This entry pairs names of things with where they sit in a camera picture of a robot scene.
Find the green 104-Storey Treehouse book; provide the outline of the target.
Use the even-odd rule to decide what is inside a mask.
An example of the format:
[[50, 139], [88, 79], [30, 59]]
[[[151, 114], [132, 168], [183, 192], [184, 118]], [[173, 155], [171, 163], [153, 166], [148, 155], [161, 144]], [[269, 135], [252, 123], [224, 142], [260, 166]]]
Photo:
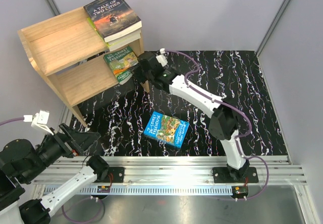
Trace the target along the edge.
[[130, 68], [138, 64], [137, 56], [130, 46], [107, 53], [103, 56], [103, 59], [121, 85], [130, 80], [132, 77]]

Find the green 65-Storey Treehouse book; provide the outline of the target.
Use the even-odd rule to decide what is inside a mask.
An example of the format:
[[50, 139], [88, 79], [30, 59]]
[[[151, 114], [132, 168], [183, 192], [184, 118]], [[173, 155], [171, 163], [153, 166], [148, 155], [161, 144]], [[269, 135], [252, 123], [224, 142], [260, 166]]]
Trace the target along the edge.
[[126, 40], [123, 40], [119, 43], [116, 43], [116, 44], [112, 44], [112, 45], [109, 45], [107, 44], [104, 39], [102, 38], [102, 36], [99, 34], [98, 30], [96, 29], [94, 23], [92, 22], [92, 20], [88, 17], [87, 18], [87, 22], [89, 23], [89, 25], [94, 29], [94, 31], [96, 32], [96, 34], [98, 35], [98, 37], [105, 43], [105, 45], [107, 46], [107, 48], [109, 49], [109, 51], [114, 51], [114, 50], [117, 50], [119, 49], [120, 47], [123, 47], [137, 39], [140, 39], [141, 38], [141, 35], [140, 34], [137, 34], [135, 36], [132, 36]]

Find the blue paperback book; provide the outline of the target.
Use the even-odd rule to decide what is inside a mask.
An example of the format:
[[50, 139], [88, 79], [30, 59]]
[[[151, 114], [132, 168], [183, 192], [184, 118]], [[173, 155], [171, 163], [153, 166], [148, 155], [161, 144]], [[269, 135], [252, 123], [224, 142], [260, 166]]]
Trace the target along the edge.
[[128, 38], [130, 38], [132, 36], [135, 36], [137, 34], [140, 34], [140, 33], [141, 33], [141, 29], [138, 29], [138, 30], [136, 30], [134, 32], [131, 32], [131, 33], [127, 34], [127, 35], [124, 35], [124, 36], [122, 36], [120, 38], [117, 38], [117, 39], [114, 39], [114, 40], [110, 40], [110, 41], [108, 41], [106, 43], [109, 44], [109, 45], [116, 44], [116, 43], [119, 43], [119, 42], [121, 42], [123, 40], [126, 40], [126, 39], [128, 39]]

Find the dark Tale of Two Cities book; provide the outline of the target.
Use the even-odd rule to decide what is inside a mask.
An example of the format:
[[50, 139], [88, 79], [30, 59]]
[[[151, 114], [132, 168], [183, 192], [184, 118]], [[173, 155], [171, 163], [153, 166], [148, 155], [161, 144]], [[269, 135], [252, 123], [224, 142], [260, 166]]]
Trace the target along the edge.
[[106, 43], [142, 28], [141, 19], [125, 0], [95, 0], [83, 8]]

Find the blue 26-Storey Treehouse book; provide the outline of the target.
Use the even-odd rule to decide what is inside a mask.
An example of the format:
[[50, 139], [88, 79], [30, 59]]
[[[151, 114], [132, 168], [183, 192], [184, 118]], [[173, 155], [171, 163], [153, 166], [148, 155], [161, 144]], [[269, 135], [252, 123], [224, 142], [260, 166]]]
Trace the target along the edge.
[[176, 148], [181, 148], [189, 123], [154, 111], [143, 134]]

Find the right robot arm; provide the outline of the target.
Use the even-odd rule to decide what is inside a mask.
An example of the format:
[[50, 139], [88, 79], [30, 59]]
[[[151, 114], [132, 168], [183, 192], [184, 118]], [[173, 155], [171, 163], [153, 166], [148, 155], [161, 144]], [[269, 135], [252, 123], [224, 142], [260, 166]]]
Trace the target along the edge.
[[249, 160], [241, 149], [237, 110], [227, 99], [198, 87], [167, 64], [164, 52], [155, 55], [147, 51], [138, 57], [138, 64], [131, 71], [140, 83], [148, 81], [157, 89], [188, 101], [207, 115], [210, 118], [208, 130], [220, 140], [227, 156], [227, 169], [221, 174], [236, 183], [243, 181]]

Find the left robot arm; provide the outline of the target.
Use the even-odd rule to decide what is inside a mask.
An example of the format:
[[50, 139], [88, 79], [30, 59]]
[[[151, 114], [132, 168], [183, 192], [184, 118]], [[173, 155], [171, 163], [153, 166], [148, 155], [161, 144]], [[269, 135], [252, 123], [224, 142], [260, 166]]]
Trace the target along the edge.
[[93, 155], [78, 173], [53, 192], [19, 205], [20, 196], [25, 193], [23, 184], [31, 184], [60, 157], [82, 155], [100, 138], [99, 133], [78, 132], [66, 124], [59, 127], [61, 132], [51, 128], [37, 146], [27, 139], [16, 139], [1, 151], [1, 223], [50, 223], [51, 217], [83, 187], [108, 178], [108, 163]]

